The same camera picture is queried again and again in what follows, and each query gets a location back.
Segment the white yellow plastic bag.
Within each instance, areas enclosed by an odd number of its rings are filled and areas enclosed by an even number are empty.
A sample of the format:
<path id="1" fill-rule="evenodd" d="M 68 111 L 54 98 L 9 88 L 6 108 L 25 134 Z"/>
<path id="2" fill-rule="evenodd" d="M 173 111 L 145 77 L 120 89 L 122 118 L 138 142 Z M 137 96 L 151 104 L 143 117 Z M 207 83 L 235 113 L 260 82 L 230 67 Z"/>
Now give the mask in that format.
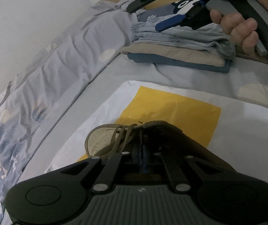
<path id="1" fill-rule="evenodd" d="M 268 109 L 228 97 L 141 81 L 124 82 L 71 135 L 47 172 L 82 160 L 95 127 L 164 120 L 237 171 L 268 182 Z"/>

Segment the grey bed sheet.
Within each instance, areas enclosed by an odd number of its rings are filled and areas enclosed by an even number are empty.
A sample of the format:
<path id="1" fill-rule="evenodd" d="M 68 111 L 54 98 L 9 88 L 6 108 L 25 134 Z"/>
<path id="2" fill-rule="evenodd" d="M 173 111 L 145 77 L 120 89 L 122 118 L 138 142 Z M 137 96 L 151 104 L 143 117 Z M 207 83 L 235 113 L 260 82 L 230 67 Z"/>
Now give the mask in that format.
<path id="1" fill-rule="evenodd" d="M 128 80 L 198 90 L 268 108 L 268 64 L 236 57 L 227 74 L 160 64 L 137 64 L 117 56 L 78 96 L 45 137 L 20 181 L 39 176 L 68 138 Z"/>

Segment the dark blue folded garment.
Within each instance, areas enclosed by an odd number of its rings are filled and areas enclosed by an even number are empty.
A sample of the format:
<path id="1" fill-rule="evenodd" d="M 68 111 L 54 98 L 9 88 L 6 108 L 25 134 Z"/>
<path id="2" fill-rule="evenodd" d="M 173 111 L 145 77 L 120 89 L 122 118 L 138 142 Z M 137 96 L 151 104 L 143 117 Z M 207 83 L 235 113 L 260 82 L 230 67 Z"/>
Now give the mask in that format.
<path id="1" fill-rule="evenodd" d="M 230 71 L 230 66 L 232 63 L 231 60 L 226 59 L 221 63 L 221 66 L 211 66 L 194 62 L 184 62 L 176 59 L 171 59 L 168 57 L 163 57 L 161 55 L 141 54 L 141 53 L 129 53 L 127 54 L 127 57 L 137 63 L 147 62 L 151 64 L 187 67 L 191 69 L 206 70 L 219 73 L 228 73 Z"/>

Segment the beige folded garment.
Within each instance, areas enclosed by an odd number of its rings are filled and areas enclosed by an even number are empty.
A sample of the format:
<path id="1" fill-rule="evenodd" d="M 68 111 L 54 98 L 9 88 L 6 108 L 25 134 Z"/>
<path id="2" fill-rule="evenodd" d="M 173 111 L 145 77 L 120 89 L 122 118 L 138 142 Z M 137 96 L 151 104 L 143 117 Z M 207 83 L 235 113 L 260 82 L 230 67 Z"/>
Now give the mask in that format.
<path id="1" fill-rule="evenodd" d="M 151 43 L 133 43 L 123 47 L 120 52 L 124 55 L 129 53 L 153 54 L 184 62 L 216 67 L 223 67 L 225 65 L 224 58 L 211 52 Z"/>

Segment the grey blue patterned duvet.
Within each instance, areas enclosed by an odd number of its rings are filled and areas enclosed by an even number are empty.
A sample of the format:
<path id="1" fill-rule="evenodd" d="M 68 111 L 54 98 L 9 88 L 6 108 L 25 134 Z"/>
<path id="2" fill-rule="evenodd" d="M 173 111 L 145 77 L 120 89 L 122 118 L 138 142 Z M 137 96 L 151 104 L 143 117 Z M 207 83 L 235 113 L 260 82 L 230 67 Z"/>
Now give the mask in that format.
<path id="1" fill-rule="evenodd" d="M 47 57 L 34 62 L 0 95 L 0 223 L 4 199 L 42 141 L 87 85 L 132 39 L 133 0 L 103 1 L 83 26 Z"/>

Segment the olive beige sneaker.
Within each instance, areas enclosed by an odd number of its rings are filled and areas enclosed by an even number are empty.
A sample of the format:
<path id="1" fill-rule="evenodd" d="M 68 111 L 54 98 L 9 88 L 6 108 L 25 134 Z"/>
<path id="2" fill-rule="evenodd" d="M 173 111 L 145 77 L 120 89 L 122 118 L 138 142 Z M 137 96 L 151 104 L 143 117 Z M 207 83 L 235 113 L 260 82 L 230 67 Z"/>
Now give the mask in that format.
<path id="1" fill-rule="evenodd" d="M 175 125 L 163 120 L 149 121 L 142 125 L 143 129 L 135 133 L 134 138 L 126 145 L 123 152 L 131 152 L 135 147 L 140 147 L 149 154 L 157 153 L 168 157 L 191 155 L 218 167 L 235 171 L 230 164 L 185 135 Z M 113 131 L 113 128 L 106 128 L 104 125 L 91 130 L 85 139 L 86 155 L 91 158 L 98 150 L 107 146 Z"/>

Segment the light blue folded garment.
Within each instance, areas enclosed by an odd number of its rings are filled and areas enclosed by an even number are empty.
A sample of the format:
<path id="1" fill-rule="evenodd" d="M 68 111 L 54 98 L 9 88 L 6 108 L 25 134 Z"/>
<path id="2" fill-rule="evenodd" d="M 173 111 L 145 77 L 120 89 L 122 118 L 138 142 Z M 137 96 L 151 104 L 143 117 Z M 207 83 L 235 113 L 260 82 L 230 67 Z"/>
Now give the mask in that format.
<path id="1" fill-rule="evenodd" d="M 155 26 L 169 18 L 172 18 L 172 15 L 152 15 L 145 22 L 134 23 L 131 26 L 133 42 L 208 51 L 224 59 L 234 59 L 235 45 L 230 42 L 229 36 L 222 31 L 220 25 L 211 23 L 196 30 L 176 26 L 157 32 Z"/>

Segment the panda print pillow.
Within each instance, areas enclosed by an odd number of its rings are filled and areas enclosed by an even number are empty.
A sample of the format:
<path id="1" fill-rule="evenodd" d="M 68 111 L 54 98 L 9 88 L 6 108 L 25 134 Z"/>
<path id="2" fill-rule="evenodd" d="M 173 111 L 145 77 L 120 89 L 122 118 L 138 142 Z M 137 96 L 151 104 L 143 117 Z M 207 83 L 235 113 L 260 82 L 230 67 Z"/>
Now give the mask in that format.
<path id="1" fill-rule="evenodd" d="M 167 4 L 151 10 L 146 10 L 139 15 L 139 22 L 146 22 L 149 17 L 165 17 L 169 15 L 185 14 L 189 11 L 193 5 L 199 0 L 180 0 L 174 1 L 171 4 Z"/>

